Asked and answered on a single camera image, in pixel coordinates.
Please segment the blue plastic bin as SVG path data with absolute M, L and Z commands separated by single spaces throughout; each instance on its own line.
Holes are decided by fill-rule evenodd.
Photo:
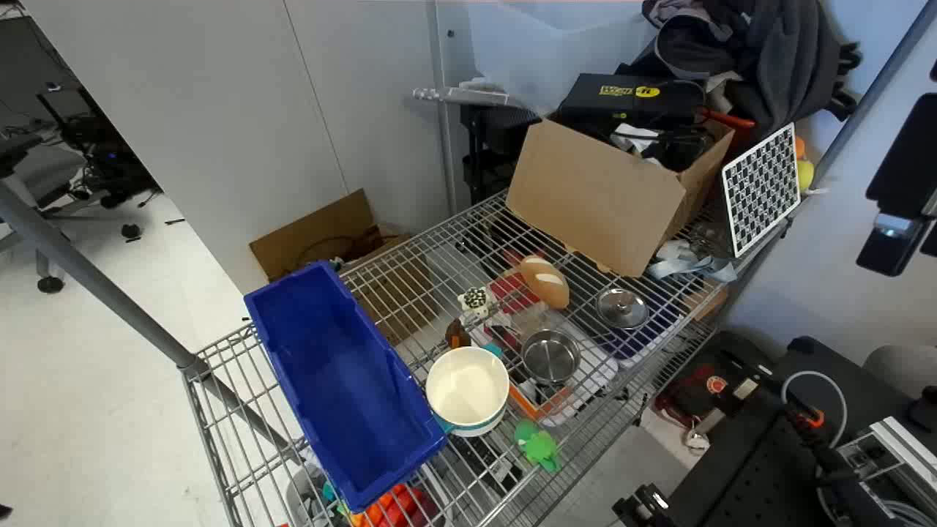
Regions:
M 331 265 L 244 297 L 287 404 L 351 509 L 445 445 L 420 382 Z

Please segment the green plush toy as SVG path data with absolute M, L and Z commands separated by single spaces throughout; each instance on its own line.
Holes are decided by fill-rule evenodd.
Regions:
M 559 443 L 533 423 L 517 426 L 517 445 L 524 453 L 528 464 L 556 471 L 559 468 Z

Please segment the bread plush toy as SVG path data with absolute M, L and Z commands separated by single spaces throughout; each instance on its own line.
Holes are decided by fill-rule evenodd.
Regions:
M 518 276 L 524 287 L 555 310 L 565 310 L 572 304 L 572 287 L 565 276 L 544 257 L 528 256 L 518 265 Z

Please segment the grey diagonal pole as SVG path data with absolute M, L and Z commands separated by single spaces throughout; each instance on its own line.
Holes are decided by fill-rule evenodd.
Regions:
M 41 221 L 16 191 L 0 186 L 0 218 L 44 257 L 73 276 L 129 328 L 150 341 L 184 377 L 203 383 L 215 398 L 234 410 L 253 432 L 271 440 L 278 451 L 292 453 L 292 445 L 266 426 L 232 388 L 215 377 L 212 366 L 187 351 L 161 323 L 155 323 L 133 297 L 126 297 L 98 265 L 90 265 L 70 241 Z

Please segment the large cardboard box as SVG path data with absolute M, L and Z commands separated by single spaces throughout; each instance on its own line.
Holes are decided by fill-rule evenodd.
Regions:
M 639 278 L 714 191 L 736 131 L 723 124 L 707 124 L 704 131 L 711 148 L 686 169 L 667 169 L 563 124 L 537 124 L 517 162 L 506 209 L 601 269 Z

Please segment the white round bowl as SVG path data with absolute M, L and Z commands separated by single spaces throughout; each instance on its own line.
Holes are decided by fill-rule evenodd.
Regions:
M 462 347 L 430 364 L 424 398 L 455 436 L 484 436 L 505 420 L 509 388 L 502 358 L 480 347 Z

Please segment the white perforated panel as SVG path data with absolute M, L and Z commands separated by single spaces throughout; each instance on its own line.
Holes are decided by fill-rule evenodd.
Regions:
M 720 169 L 733 256 L 748 256 L 801 209 L 796 131 L 781 126 Z

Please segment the flat cardboard piece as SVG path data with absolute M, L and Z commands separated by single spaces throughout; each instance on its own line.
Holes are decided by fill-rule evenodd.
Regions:
M 358 260 L 405 241 L 405 231 L 382 225 L 367 194 L 355 191 L 250 244 L 271 281 L 313 260 Z

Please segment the dark grey clothing pile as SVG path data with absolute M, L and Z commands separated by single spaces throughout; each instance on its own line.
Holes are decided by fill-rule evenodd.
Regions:
M 849 120 L 859 109 L 846 80 L 861 44 L 827 0 L 642 0 L 642 16 L 656 30 L 654 57 L 675 77 L 723 77 L 723 101 L 760 137 L 818 111 Z

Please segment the orange toy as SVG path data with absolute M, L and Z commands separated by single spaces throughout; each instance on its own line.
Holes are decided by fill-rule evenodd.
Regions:
M 429 527 L 440 508 L 423 486 L 399 483 L 363 513 L 350 518 L 351 527 Z

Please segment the steel cup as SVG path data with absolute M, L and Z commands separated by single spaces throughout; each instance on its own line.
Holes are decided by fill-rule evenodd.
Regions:
M 581 366 L 581 351 L 565 333 L 533 331 L 521 347 L 521 360 L 537 382 L 565 383 Z

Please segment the black bag yellow logo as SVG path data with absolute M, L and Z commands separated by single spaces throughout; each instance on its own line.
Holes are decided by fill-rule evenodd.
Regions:
M 618 124 L 654 130 L 692 124 L 704 101 L 704 87 L 686 80 L 581 73 L 555 120 L 585 130 L 615 130 Z

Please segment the small steel bowl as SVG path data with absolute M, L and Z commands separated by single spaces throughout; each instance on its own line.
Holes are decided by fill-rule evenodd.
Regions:
M 639 328 L 647 319 L 647 301 L 626 287 L 607 287 L 598 297 L 598 313 L 615 328 Z

